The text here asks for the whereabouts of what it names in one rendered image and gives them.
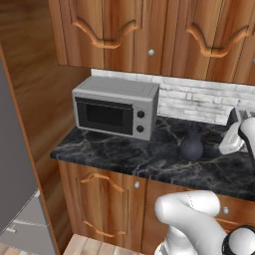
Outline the wooden base cupboard door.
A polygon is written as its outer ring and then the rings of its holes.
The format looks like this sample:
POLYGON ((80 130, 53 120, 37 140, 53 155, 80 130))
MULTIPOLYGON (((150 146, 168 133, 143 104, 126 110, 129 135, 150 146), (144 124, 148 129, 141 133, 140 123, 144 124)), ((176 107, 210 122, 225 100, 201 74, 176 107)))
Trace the wooden base cupboard door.
POLYGON ((62 160, 58 165, 73 232, 139 252, 146 180, 62 160))
MULTIPOLYGON (((181 191, 192 191, 192 188, 149 180, 147 182, 146 207, 141 251, 144 255, 153 255, 156 247, 163 241, 167 234, 167 226, 158 221, 154 213, 154 203, 159 196, 181 191)), ((230 232, 239 225, 255 226, 255 201, 239 199, 218 194, 220 200, 220 213, 216 220, 221 227, 230 232), (224 214, 222 208, 229 209, 224 214)))

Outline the wooden wall cupboard door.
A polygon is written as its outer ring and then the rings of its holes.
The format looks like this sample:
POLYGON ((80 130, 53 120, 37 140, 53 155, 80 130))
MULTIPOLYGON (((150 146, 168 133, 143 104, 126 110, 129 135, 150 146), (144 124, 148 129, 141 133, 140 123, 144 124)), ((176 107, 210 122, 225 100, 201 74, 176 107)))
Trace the wooden wall cupboard door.
POLYGON ((167 0, 49 0, 61 65, 158 75, 167 0), (148 50, 154 49, 149 56, 148 50))
POLYGON ((255 85, 255 0, 168 0, 164 76, 255 85))

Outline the grey toaster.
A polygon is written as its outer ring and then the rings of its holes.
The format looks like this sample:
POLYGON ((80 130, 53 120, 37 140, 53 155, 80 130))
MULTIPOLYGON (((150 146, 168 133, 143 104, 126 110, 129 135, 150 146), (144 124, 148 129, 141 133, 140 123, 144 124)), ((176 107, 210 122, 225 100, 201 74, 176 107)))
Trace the grey toaster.
POLYGON ((255 118, 255 110, 233 108, 230 111, 228 121, 227 121, 227 126, 230 128, 234 123, 240 123, 249 118, 255 118))

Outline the tall wooden side panel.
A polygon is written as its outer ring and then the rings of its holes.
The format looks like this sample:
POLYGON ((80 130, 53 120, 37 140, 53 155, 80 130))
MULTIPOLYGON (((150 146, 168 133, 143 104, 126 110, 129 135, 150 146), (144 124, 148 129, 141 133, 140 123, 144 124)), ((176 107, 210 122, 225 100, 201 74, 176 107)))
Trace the tall wooden side panel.
POLYGON ((72 89, 90 71, 57 63, 48 0, 0 0, 0 55, 61 255, 73 231, 59 166, 50 153, 75 126, 72 89))

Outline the grey microwave oven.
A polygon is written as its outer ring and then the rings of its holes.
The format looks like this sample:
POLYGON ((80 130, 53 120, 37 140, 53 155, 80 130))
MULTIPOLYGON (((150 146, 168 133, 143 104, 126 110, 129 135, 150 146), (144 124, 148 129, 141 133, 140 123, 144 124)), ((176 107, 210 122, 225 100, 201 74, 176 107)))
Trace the grey microwave oven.
POLYGON ((159 84, 90 76, 72 90, 76 126, 150 140, 159 84))

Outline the grey fridge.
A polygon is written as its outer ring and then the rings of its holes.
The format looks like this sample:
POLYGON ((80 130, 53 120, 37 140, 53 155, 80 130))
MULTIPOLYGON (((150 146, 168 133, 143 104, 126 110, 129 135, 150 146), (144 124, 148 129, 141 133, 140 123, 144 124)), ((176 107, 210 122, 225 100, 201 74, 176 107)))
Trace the grey fridge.
POLYGON ((57 255, 1 58, 0 243, 57 255))

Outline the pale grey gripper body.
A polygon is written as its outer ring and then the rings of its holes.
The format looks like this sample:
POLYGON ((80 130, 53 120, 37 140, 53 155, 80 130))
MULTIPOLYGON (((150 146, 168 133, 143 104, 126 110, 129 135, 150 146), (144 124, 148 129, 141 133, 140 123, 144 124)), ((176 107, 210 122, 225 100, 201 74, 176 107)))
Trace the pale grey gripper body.
POLYGON ((230 154, 238 151, 244 144, 244 140, 239 136, 240 122, 234 123, 225 134, 219 150, 222 154, 230 154))

